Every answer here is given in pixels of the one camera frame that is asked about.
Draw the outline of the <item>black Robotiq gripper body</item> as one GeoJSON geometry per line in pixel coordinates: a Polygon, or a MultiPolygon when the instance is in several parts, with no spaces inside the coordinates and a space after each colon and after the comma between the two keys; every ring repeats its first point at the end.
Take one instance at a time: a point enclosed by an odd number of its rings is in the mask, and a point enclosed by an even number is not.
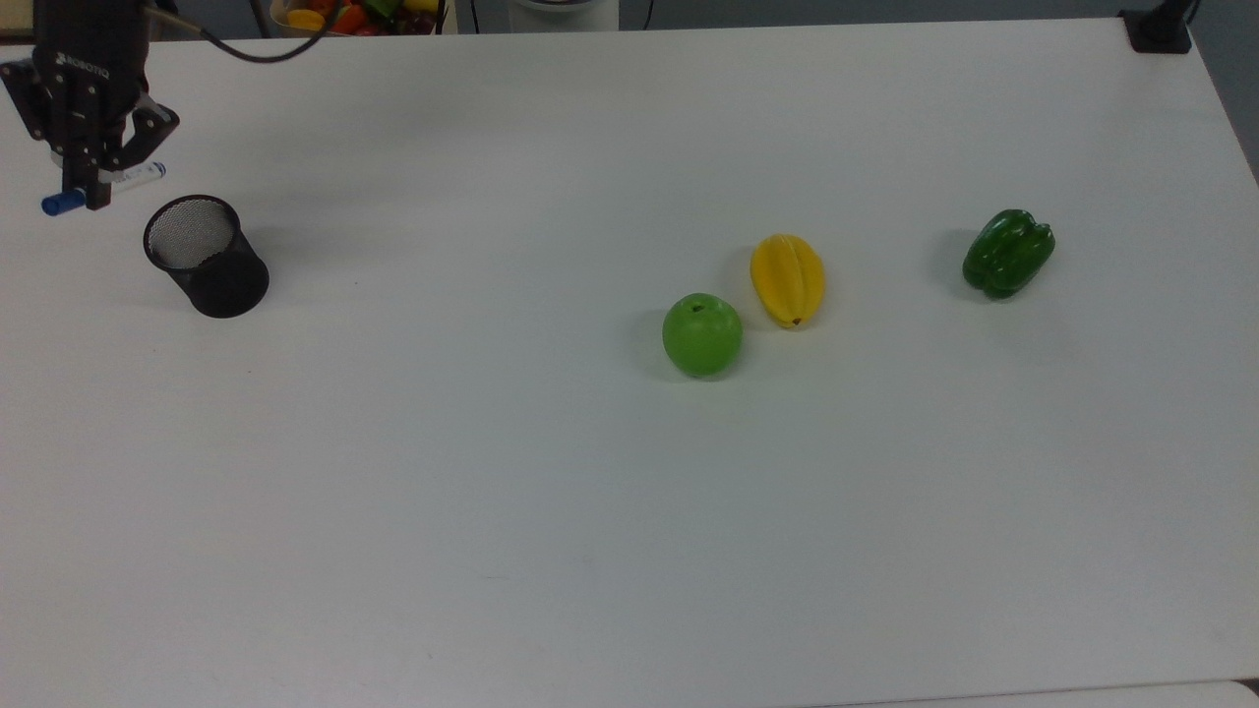
{"type": "Polygon", "coordinates": [[[37,1],[34,67],[49,108],[45,142],[55,163],[83,155],[106,164],[140,164],[149,144],[122,135],[149,89],[145,1],[37,1]]]}

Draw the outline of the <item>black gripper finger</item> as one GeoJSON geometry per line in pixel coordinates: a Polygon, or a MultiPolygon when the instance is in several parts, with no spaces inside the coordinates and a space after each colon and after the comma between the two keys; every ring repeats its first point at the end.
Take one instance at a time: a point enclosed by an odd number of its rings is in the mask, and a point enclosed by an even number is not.
{"type": "Polygon", "coordinates": [[[157,147],[161,147],[180,125],[180,118],[172,110],[145,97],[130,113],[130,121],[131,134],[126,134],[123,123],[117,123],[106,127],[98,136],[91,136],[87,144],[89,209],[108,207],[113,188],[138,175],[157,147]]]}
{"type": "Polygon", "coordinates": [[[77,84],[63,73],[42,76],[31,59],[3,64],[3,82],[26,134],[43,141],[60,163],[62,190],[89,186],[89,116],[77,84]]]}

